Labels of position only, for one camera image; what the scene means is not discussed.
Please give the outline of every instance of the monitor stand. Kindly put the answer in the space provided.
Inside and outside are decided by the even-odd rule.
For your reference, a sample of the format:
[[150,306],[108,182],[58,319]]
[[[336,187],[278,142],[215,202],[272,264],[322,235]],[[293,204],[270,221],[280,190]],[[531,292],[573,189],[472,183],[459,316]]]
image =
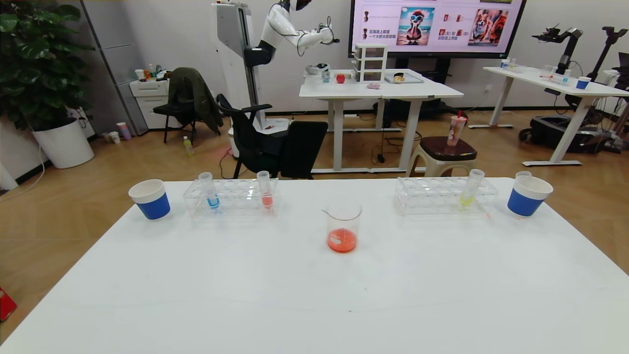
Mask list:
[[[408,58],[397,58],[395,60],[395,69],[407,69]],[[432,71],[420,71],[419,73],[425,77],[432,79],[436,83],[445,84],[446,78],[452,76],[448,74],[450,69],[450,58],[437,58],[435,69]],[[401,100],[389,100],[384,105],[383,127],[389,128],[393,120],[405,120],[408,117],[411,103]],[[420,119],[437,119],[442,113],[459,114],[459,110],[446,105],[442,100],[425,101],[421,104]]]

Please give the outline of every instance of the white plant pot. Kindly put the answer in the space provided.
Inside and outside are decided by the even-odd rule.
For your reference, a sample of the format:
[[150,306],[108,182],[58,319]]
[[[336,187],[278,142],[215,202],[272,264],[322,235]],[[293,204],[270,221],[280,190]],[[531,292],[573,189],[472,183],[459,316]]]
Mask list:
[[33,135],[56,168],[78,166],[94,157],[78,120],[63,127],[33,132]]

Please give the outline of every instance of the brown stool seat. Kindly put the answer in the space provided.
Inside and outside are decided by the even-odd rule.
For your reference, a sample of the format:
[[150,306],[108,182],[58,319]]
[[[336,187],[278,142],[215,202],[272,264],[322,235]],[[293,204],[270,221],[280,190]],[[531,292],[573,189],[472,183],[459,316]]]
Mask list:
[[476,160],[478,152],[468,143],[459,140],[456,146],[447,144],[448,137],[425,137],[421,140],[421,148],[432,158],[439,161],[471,161]]

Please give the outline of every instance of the blue paper cup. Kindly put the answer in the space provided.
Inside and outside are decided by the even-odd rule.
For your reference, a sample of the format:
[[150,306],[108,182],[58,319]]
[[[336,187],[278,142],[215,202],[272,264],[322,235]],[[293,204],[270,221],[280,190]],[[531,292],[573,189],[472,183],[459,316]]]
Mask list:
[[591,80],[592,79],[587,76],[579,76],[579,80],[577,81],[577,89],[585,89],[587,87],[587,84],[589,84]]
[[148,220],[159,220],[170,212],[164,182],[148,180],[131,187],[129,197],[138,205]]
[[532,216],[552,191],[550,183],[540,178],[518,175],[507,207],[520,216]]

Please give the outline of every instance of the black chair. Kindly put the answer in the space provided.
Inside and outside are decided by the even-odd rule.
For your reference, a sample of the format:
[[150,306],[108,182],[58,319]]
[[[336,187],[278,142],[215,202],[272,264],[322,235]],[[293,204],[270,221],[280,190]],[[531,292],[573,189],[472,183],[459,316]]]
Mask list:
[[[162,105],[153,108],[153,112],[166,116],[166,126],[164,127],[164,144],[168,139],[168,130],[181,130],[183,132],[190,133],[190,143],[194,143],[194,136],[196,135],[196,113],[194,112],[194,102],[187,103],[171,103],[168,105]],[[191,126],[191,130],[183,129],[185,125],[181,128],[169,128],[168,122],[170,117],[175,117],[177,121],[181,124],[187,123]]]
[[273,178],[281,173],[288,178],[313,179],[311,170],[328,131],[326,122],[293,122],[288,131],[263,134],[253,127],[253,120],[259,111],[272,108],[271,105],[237,110],[222,94],[217,100],[219,110],[233,122],[239,152],[234,179],[238,178],[243,164],[251,172],[268,171]]

